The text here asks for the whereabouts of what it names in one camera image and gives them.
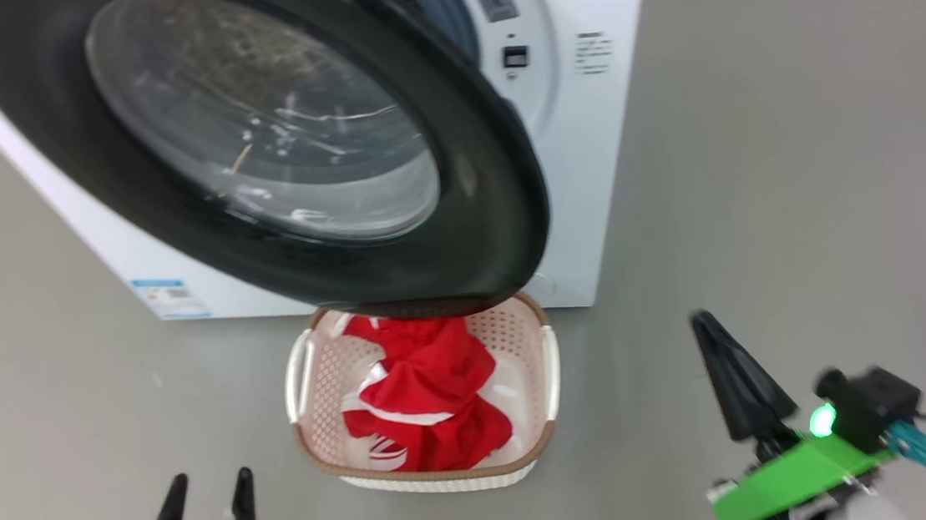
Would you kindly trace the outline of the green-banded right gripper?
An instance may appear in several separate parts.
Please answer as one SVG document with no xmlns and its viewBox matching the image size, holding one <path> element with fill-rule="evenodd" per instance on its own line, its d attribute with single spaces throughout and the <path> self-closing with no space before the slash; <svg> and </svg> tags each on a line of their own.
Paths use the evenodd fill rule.
<svg viewBox="0 0 926 520">
<path fill-rule="evenodd" d="M 690 313 L 703 365 L 734 442 L 755 438 L 794 415 L 797 404 L 708 310 Z M 791 510 L 851 483 L 893 459 L 893 452 L 863 452 L 837 434 L 807 433 L 786 453 L 743 478 L 712 489 L 716 520 L 792 520 Z"/>
</svg>

